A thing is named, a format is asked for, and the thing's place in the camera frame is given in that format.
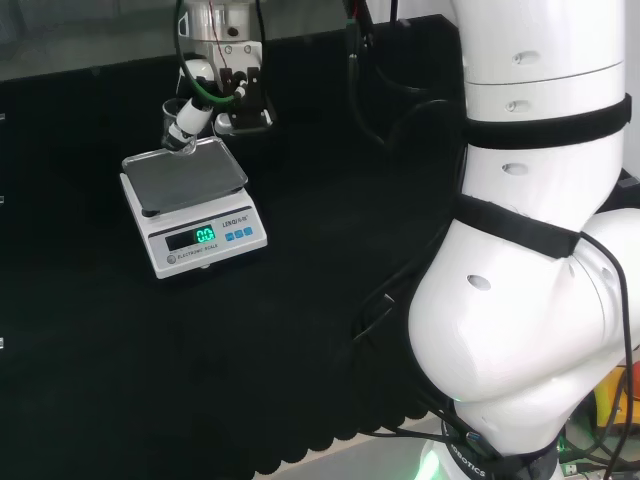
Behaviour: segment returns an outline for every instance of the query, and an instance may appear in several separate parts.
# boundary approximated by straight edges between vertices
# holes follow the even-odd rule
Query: yellow object
[[[618,383],[624,374],[624,367],[616,367],[605,379],[598,384],[593,393],[596,396],[596,427],[606,428],[609,421],[609,415],[614,408],[613,402],[616,399],[616,390],[618,389]],[[627,416],[627,393],[622,390],[620,396],[620,403],[618,404],[618,413],[613,421],[613,426],[623,425]],[[640,426],[640,402],[634,400],[633,405],[633,424]]]

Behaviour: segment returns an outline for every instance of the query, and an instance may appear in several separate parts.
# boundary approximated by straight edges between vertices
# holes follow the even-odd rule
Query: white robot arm
[[[185,12],[179,17],[183,3]],[[183,149],[207,127],[214,114],[219,134],[253,133],[271,126],[260,75],[262,44],[249,40],[249,7],[248,0],[177,2],[178,34],[195,41],[197,52],[206,58],[185,62],[190,77],[208,94],[234,101],[221,112],[216,111],[215,103],[201,95],[190,98],[191,78],[181,69],[177,95],[190,100],[165,132],[162,141],[165,148]]]
[[[462,194],[506,210],[499,219],[584,231],[613,252],[638,345],[640,210],[593,216],[622,168],[624,0],[452,1],[472,131]],[[411,305],[412,348],[502,455],[544,452],[624,357],[620,278],[585,240],[550,256],[480,224],[453,221]],[[441,478],[491,473],[460,449],[438,444],[433,454]],[[551,458],[538,480],[562,478]]]

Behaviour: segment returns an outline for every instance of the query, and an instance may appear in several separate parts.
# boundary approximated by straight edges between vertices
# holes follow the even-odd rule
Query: brand label
[[[234,218],[233,220],[227,220],[226,222],[224,222],[222,224],[222,227],[223,228],[233,227],[235,225],[238,225],[239,223],[246,222],[247,220],[249,220],[248,215],[245,215],[244,217]]]
[[[460,461],[462,463],[465,464],[465,466],[467,466],[468,468],[470,468],[471,470],[473,470],[476,474],[480,475],[481,477],[485,476],[484,470],[479,469],[478,467],[476,467],[473,463],[471,463],[469,460],[467,460],[459,451],[458,449],[454,446],[451,445],[451,449],[456,453],[456,455],[458,456],[458,458],[460,459]]]

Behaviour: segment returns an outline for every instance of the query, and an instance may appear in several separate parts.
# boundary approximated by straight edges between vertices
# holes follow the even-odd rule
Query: scale weighing pan
[[[247,184],[247,175],[217,137],[198,140],[189,155],[161,149],[126,158],[122,169],[145,217],[226,197]]]

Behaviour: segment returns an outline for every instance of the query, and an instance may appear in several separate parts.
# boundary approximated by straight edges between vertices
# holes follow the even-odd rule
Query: digital scale
[[[129,157],[120,180],[158,278],[267,245],[247,176],[217,137],[189,155],[167,150]]]

